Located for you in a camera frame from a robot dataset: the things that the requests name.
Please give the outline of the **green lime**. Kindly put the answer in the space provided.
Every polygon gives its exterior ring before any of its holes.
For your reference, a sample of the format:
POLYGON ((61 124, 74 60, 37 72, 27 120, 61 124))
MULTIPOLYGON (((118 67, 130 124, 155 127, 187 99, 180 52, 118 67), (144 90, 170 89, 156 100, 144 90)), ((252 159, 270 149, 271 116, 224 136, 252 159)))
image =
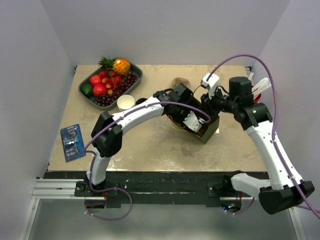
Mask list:
POLYGON ((93 96, 93 86, 90 84, 85 84, 82 86, 81 92, 86 98, 90 98, 93 96))

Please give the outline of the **green paper bag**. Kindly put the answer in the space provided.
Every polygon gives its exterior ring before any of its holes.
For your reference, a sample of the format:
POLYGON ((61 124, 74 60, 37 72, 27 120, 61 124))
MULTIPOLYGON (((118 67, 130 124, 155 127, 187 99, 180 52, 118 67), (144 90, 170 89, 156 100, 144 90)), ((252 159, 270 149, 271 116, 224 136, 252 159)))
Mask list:
POLYGON ((203 144, 206 144, 218 129, 220 117, 210 115, 209 111, 205 110, 201 102, 193 96, 193 92, 183 83, 180 83, 173 90, 171 90, 169 96, 174 102, 193 106, 202 110, 203 112, 206 112, 210 116, 210 122, 205 123, 204 119, 206 119, 206 117, 202 113, 178 105, 173 105, 173 107, 178 109, 178 112, 182 116, 168 116, 169 120, 172 122, 171 126, 174 129, 189 132, 195 138, 199 139, 203 144), (188 128, 188 126, 183 123, 185 118, 187 118, 189 115, 192 119, 195 117, 198 119, 198 123, 194 124, 196 131, 188 128))

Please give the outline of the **red straw cup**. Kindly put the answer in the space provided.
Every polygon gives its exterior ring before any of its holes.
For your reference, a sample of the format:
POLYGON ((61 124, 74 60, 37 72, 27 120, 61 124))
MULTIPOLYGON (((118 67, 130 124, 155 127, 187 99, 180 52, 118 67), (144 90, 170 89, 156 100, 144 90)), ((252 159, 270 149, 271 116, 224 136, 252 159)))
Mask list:
POLYGON ((258 103, 261 99, 261 86, 252 86, 253 102, 258 103))

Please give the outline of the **red apple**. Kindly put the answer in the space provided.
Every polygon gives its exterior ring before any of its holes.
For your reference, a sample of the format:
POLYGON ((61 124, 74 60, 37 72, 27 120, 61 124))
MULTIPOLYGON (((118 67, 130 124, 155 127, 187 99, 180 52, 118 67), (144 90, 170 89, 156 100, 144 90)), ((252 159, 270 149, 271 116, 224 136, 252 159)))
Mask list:
POLYGON ((98 84, 102 84, 102 78, 99 74, 94 74, 90 77, 89 83, 92 87, 98 84))
POLYGON ((108 92, 108 90, 107 90, 106 86, 102 83, 98 83, 98 84, 94 85, 93 89, 92 89, 92 94, 95 97, 106 95, 107 92, 108 92))

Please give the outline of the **purple grapes bunch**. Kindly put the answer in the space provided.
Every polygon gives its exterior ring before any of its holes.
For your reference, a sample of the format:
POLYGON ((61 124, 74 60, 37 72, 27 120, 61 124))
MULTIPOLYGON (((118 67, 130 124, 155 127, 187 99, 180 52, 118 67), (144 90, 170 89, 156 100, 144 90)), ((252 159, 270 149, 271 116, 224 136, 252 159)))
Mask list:
POLYGON ((137 80, 138 77, 133 72, 129 72, 125 76, 111 75, 110 77, 102 78, 102 84, 106 86, 107 94, 94 96, 93 102, 99 107, 108 107, 116 103, 118 98, 136 83, 137 80))

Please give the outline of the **aluminium rail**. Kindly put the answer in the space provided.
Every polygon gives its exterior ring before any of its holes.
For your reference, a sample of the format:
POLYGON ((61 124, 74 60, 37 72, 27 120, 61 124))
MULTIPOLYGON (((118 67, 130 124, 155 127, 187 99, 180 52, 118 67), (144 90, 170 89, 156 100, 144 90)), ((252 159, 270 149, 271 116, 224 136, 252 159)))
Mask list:
POLYGON ((33 199, 72 199, 77 179, 37 179, 32 191, 33 199))

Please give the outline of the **grey fruit tray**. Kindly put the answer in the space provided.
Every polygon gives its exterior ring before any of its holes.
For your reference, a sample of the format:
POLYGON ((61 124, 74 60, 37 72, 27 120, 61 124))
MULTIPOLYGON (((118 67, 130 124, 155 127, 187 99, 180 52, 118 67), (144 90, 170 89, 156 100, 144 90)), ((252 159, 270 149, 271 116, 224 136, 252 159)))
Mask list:
POLYGON ((133 63, 128 73, 123 76, 115 70, 101 66, 79 84, 78 91, 92 106, 109 111, 117 105, 118 98, 129 95, 142 78, 142 70, 133 63))

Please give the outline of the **stack of black lids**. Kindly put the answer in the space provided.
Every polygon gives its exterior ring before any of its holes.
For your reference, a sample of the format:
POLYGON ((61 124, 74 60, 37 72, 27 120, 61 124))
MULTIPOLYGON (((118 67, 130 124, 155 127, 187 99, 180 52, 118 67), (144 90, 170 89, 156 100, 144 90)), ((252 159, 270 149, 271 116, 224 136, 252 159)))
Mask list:
POLYGON ((137 106, 137 105, 140 105, 140 104, 144 103, 146 100, 147 100, 147 98, 139 98, 139 99, 136 101, 135 105, 136 105, 136 106, 137 106))

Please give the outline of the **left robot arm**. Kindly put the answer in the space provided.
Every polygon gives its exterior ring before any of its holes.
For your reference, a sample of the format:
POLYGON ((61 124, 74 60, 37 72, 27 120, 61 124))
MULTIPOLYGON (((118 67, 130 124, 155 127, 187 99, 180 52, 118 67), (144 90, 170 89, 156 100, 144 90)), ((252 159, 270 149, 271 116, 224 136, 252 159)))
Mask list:
POLYGON ((138 125, 161 116, 170 117, 184 130, 198 133, 205 118, 201 102, 184 84, 172 90, 161 90, 136 106, 120 113, 100 114, 88 143, 93 147, 93 160, 86 173, 86 191, 99 196, 104 190, 106 170, 110 159, 122 148, 123 136, 138 125))

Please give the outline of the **stack of paper cups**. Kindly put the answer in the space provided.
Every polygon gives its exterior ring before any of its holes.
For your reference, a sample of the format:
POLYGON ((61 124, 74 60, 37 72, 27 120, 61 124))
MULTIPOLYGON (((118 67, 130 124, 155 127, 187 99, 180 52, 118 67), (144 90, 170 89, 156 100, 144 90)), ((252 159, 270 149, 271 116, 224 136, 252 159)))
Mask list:
POLYGON ((120 96, 116 103, 118 109, 123 112, 129 110, 135 105, 135 99, 131 95, 125 94, 120 96))

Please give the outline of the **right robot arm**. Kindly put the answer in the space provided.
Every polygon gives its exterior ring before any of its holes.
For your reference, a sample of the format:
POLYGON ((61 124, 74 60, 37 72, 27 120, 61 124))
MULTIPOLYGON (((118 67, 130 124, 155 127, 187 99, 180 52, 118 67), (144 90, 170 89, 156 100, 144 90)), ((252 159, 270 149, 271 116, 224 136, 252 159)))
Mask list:
POLYGON ((304 180, 292 165, 277 134, 273 132, 275 120, 263 103, 255 103, 252 83, 247 77, 229 80, 229 93, 218 89, 220 78, 207 73, 201 80, 208 90, 201 97, 210 113, 233 114, 256 146, 267 170, 268 179, 258 179, 242 171, 224 176, 220 192, 233 197, 238 192, 259 200, 270 215, 295 207, 305 201, 315 190, 313 183, 304 180))

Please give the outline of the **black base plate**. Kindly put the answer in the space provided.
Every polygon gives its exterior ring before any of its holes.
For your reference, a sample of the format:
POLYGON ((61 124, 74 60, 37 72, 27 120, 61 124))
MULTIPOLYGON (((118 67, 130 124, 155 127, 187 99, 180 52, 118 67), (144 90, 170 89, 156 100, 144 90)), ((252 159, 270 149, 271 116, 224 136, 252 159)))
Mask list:
POLYGON ((230 172, 191 171, 107 171, 106 180, 89 187, 84 171, 48 171, 45 179, 71 180, 71 192, 76 197, 101 199, 107 208, 122 204, 204 205, 219 207, 223 198, 246 197, 246 193, 224 190, 230 172))

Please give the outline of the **stack of cup carriers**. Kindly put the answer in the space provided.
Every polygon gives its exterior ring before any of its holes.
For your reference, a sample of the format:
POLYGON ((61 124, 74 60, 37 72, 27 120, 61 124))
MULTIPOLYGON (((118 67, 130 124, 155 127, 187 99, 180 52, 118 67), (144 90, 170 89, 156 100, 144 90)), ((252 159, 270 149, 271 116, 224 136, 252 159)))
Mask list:
POLYGON ((187 88, 191 86, 191 82, 183 77, 176 77, 170 83, 170 88, 175 89, 179 84, 184 84, 187 88))

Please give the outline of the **blue card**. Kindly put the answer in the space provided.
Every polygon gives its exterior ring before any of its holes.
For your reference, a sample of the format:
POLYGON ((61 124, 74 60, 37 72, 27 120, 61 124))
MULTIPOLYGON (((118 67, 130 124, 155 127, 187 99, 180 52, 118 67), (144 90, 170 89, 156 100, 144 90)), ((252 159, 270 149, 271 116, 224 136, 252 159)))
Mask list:
POLYGON ((66 163, 82 158, 86 155, 85 145, 79 124, 60 129, 62 148, 66 163))

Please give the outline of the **toy pineapple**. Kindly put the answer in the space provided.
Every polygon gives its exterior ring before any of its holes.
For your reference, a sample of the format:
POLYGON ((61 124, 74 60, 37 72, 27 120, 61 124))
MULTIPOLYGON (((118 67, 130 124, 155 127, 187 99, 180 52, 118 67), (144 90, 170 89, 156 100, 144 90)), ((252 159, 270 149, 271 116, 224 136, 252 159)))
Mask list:
POLYGON ((101 67, 109 68, 120 75, 126 75, 129 73, 131 68, 131 63, 124 58, 109 58, 102 56, 98 64, 101 67))

